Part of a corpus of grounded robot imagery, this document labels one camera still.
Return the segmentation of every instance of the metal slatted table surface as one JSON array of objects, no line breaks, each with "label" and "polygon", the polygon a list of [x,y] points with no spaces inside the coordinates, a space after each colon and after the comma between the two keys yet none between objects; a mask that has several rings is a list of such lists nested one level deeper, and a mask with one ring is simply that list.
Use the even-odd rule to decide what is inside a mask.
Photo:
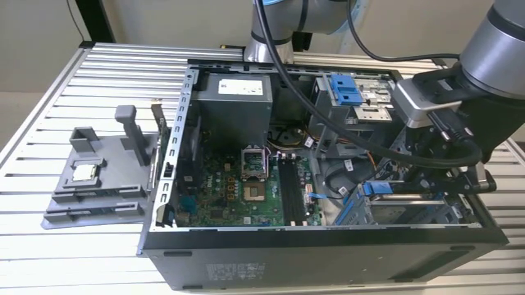
[{"label": "metal slatted table surface", "polygon": [[[137,107],[137,124],[156,129],[152,98],[173,117],[186,58],[241,60],[240,50],[97,44],[78,49],[0,153],[0,293],[173,294],[150,261],[134,257],[140,224],[42,230],[40,221],[65,164],[73,127],[122,134],[114,107]],[[430,61],[384,64],[365,57],[296,53],[301,65],[395,68],[403,77]],[[487,169],[498,191],[480,195],[510,244],[426,284],[321,286],[248,293],[523,294],[525,155],[507,140]]]}]

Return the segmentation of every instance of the yellow wire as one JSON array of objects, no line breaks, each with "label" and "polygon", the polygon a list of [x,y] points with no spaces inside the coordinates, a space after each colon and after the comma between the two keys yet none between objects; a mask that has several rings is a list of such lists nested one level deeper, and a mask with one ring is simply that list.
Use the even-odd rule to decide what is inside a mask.
[{"label": "yellow wire", "polygon": [[371,157],[369,152],[365,152],[365,155],[368,156],[368,160],[371,162],[371,165],[374,166],[374,170],[376,170],[376,165],[375,165],[374,158]]}]

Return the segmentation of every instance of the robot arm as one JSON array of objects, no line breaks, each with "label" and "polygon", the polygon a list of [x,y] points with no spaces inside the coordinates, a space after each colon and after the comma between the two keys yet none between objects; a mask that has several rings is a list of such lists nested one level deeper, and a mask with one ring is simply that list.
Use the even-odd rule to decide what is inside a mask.
[{"label": "robot arm", "polygon": [[[256,6],[264,41],[276,39],[271,37],[268,22],[263,25],[265,17],[260,0],[256,0]],[[475,163],[480,159],[480,153],[483,162],[490,158],[494,148],[525,121],[525,84],[520,82],[525,76],[523,8],[525,2],[520,0],[496,0],[460,55],[464,65],[459,62],[451,69],[418,74],[412,79],[398,83],[392,105],[407,126],[404,142],[411,155],[396,154],[361,142],[357,136],[317,114],[300,91],[293,88],[275,46],[271,44],[267,50],[285,85],[293,90],[312,115],[337,135],[352,140],[356,146],[368,149],[378,156],[414,165],[411,174],[416,177],[407,179],[411,183],[446,179],[443,186],[447,190],[455,190],[456,183],[450,185],[455,178],[459,183],[466,181],[474,184],[475,189],[466,189],[466,184],[462,186],[464,192],[492,191],[494,183],[486,185],[490,175],[483,173],[482,167]],[[423,57],[382,60],[406,61],[418,58]],[[475,149],[466,154],[460,146]],[[447,170],[463,166],[475,167],[470,169],[472,173],[462,173],[450,179]]]},{"label": "robot arm", "polygon": [[[347,3],[336,0],[264,0],[264,10],[275,40],[275,48],[284,63],[293,62],[292,33],[333,33],[345,26]],[[244,60],[269,63],[271,57],[253,7],[251,40]]]}]

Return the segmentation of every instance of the black cable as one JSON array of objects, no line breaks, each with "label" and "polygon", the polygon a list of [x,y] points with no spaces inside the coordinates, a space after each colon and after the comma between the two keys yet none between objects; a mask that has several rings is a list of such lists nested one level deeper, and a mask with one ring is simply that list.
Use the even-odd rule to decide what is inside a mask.
[{"label": "black cable", "polygon": [[388,63],[399,62],[399,61],[414,61],[414,60],[431,60],[432,58],[452,58],[455,60],[459,59],[459,55],[455,53],[434,53],[434,54],[423,54],[423,55],[414,55],[411,57],[380,57],[375,55],[364,46],[355,31],[353,21],[351,19],[351,0],[345,2],[345,19],[347,19],[347,26],[349,27],[351,36],[353,37],[355,43],[359,45],[360,50],[368,55],[374,60],[384,61]]},{"label": "black cable", "polygon": [[264,8],[263,8],[263,0],[255,0],[255,5],[256,5],[256,14],[259,18],[259,23],[261,27],[261,33],[264,35],[264,40],[265,44],[268,47],[268,53],[275,65],[275,68],[279,72],[280,78],[288,87],[288,89],[292,91],[293,95],[299,99],[300,104],[305,108],[305,110],[309,112],[309,114],[317,118],[320,123],[324,124],[324,126],[335,132],[341,138],[349,140],[359,148],[365,149],[369,151],[372,154],[378,155],[379,157],[384,157],[387,159],[392,159],[396,162],[407,163],[414,166],[419,167],[426,167],[426,168],[438,168],[438,169],[446,169],[446,168],[456,168],[456,167],[464,167],[464,166],[472,166],[478,163],[480,159],[480,150],[471,142],[471,140],[463,140],[459,142],[459,145],[468,150],[468,155],[462,158],[456,159],[430,159],[430,158],[423,158],[412,155],[404,155],[398,153],[396,151],[391,151],[387,148],[383,148],[382,146],[378,146],[376,144],[368,142],[367,140],[361,139],[355,133],[347,131],[344,128],[341,128],[339,125],[336,125],[315,108],[313,104],[309,102],[304,94],[300,92],[300,90],[296,88],[293,85],[293,82],[291,80],[289,74],[285,71],[284,65],[280,61],[279,55],[277,55],[277,50],[275,48],[275,43],[272,41],[271,33],[269,33],[269,27],[267,23],[267,18],[265,18],[265,13],[264,13]]},{"label": "black cable", "polygon": [[66,3],[66,9],[69,10],[70,19],[73,20],[73,23],[74,23],[74,26],[76,26],[76,30],[78,31],[81,40],[85,41],[84,34],[81,33],[80,28],[78,28],[78,24],[76,23],[76,19],[74,19],[74,16],[73,16],[73,12],[70,11],[69,0],[65,0],[65,3]]}]

